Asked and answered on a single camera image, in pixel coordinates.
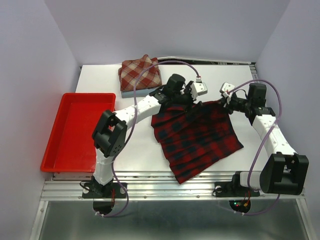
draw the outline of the red tray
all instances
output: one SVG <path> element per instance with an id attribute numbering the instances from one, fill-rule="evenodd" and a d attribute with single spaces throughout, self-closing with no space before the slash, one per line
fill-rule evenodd
<path id="1" fill-rule="evenodd" d="M 95 171 L 96 151 L 91 135 L 105 110 L 115 110 L 114 93 L 65 93 L 62 96 L 41 171 Z"/>

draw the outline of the white wall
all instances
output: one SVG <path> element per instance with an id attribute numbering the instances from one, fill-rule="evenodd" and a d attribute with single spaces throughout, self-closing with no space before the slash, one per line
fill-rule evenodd
<path id="1" fill-rule="evenodd" d="M 45 0 L 81 64 L 192 56 L 257 61 L 289 0 Z"/>
<path id="2" fill-rule="evenodd" d="M 2 0 L 0 23 L 0 239 L 24 240 L 59 102 L 80 70 L 43 0 Z"/>
<path id="3" fill-rule="evenodd" d="M 280 91 L 279 125 L 293 148 L 309 158 L 306 197 L 320 237 L 319 62 L 320 1 L 291 0 L 257 62 L 257 71 Z M 269 91 L 268 104 L 276 107 L 276 97 Z"/>

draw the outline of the white tabletop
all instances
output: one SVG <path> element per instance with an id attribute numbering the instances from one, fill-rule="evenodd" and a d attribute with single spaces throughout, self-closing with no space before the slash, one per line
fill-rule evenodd
<path id="1" fill-rule="evenodd" d="M 133 98 L 121 97 L 118 69 L 120 65 L 84 65 L 76 88 L 77 93 L 115 93 L 115 109 L 120 110 L 134 103 Z M 247 65 L 195 65 L 202 81 L 207 85 L 208 93 L 200 96 L 199 101 L 214 101 L 220 98 L 219 89 L 224 82 L 238 86 L 252 79 Z M 185 65 L 160 65 L 162 82 L 165 84 L 172 74 L 180 74 L 186 81 L 195 81 L 195 72 Z M 205 171 L 248 171 L 255 157 L 260 137 L 250 125 L 244 113 L 235 112 L 230 116 L 233 129 L 244 148 L 219 160 Z M 261 171 L 267 162 L 267 153 L 263 148 L 255 170 Z M 131 140 L 115 161 L 116 171 L 129 172 L 170 172 L 169 162 L 165 159 L 161 145 L 154 137 L 151 117 L 139 122 Z"/>

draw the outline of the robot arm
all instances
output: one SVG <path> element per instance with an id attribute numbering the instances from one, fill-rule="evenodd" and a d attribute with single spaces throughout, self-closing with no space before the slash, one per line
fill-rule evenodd
<path id="1" fill-rule="evenodd" d="M 227 82 L 222 85 L 221 103 L 230 114 L 233 111 L 245 113 L 250 124 L 263 140 L 276 120 L 272 108 L 265 106 L 266 85 L 251 83 L 246 99 L 237 97 L 235 92 L 229 93 L 234 88 L 234 85 Z M 297 154 L 277 124 L 267 137 L 264 147 L 268 161 L 261 172 L 252 172 L 250 186 L 264 193 L 299 195 L 303 190 L 309 165 L 307 157 Z M 237 174 L 235 179 L 239 180 L 240 186 L 248 187 L 249 172 Z"/>
<path id="2" fill-rule="evenodd" d="M 190 81 L 187 85 L 185 85 L 185 81 L 182 76 L 173 74 L 166 85 L 151 92 L 136 106 L 131 105 L 115 112 L 106 110 L 102 113 L 92 134 L 96 150 L 96 166 L 92 184 L 91 186 L 87 185 L 91 190 L 101 195 L 103 192 L 109 191 L 106 186 L 113 181 L 111 163 L 125 147 L 127 130 L 134 123 L 156 115 L 172 104 L 183 105 L 186 111 L 192 111 L 192 105 L 197 97 L 208 92 L 206 84 L 201 82 L 201 78 L 197 77 L 196 82 Z"/>

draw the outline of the folded plaid cloth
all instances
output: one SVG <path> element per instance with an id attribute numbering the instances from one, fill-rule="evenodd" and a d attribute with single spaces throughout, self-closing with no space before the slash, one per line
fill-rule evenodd
<path id="1" fill-rule="evenodd" d="M 181 106 L 170 107 L 152 116 L 151 126 L 180 184 L 244 147 L 217 101 L 203 103 L 191 115 Z"/>
<path id="2" fill-rule="evenodd" d="M 134 90 L 135 80 L 138 75 L 151 65 L 157 64 L 156 57 L 150 59 L 146 54 L 140 59 L 126 60 L 122 62 L 122 67 L 118 70 L 121 92 Z M 162 85 L 159 66 L 154 66 L 146 71 L 136 85 L 136 89 L 156 88 Z"/>

